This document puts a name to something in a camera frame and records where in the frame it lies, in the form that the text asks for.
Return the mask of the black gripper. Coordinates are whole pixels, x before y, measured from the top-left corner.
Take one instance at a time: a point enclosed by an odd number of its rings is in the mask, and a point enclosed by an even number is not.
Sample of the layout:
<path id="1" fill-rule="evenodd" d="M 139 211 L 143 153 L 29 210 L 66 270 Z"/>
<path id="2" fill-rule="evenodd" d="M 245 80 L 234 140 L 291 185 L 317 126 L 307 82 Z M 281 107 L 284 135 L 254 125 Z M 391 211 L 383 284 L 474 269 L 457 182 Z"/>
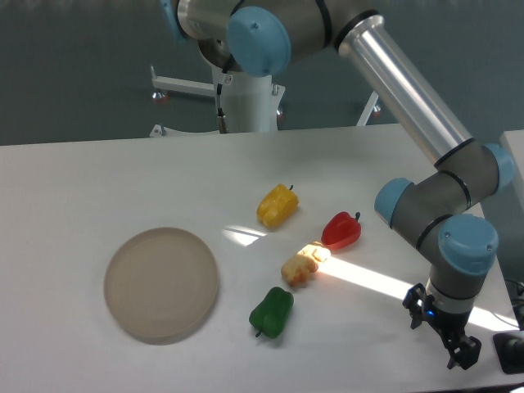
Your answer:
<path id="1" fill-rule="evenodd" d="M 446 295 L 431 279 L 426 286 L 418 283 L 411 287 L 402 301 L 411 318 L 410 328 L 416 329 L 428 322 L 449 352 L 447 369 L 460 367 L 462 370 L 476 364 L 481 352 L 481 341 L 465 335 L 474 303 L 475 297 L 455 299 Z"/>

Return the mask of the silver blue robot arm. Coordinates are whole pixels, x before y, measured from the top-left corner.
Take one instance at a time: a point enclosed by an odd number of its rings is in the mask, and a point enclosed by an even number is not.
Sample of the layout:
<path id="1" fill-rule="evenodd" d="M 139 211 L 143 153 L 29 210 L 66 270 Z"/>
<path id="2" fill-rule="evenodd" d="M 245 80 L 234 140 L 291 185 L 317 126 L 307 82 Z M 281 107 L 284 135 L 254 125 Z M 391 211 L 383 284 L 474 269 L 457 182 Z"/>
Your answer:
<path id="1" fill-rule="evenodd" d="M 465 326 L 499 236 L 469 210 L 512 181 L 513 158 L 474 139 L 365 1 L 163 1 L 160 8 L 174 40 L 196 40 L 214 69 L 221 133 L 275 130 L 272 78 L 291 63 L 328 47 L 354 62 L 436 168 L 421 183 L 391 180 L 374 203 L 431 263 L 427 283 L 410 288 L 403 305 L 413 328 L 428 323 L 440 336 L 450 367 L 473 366 L 481 342 Z"/>

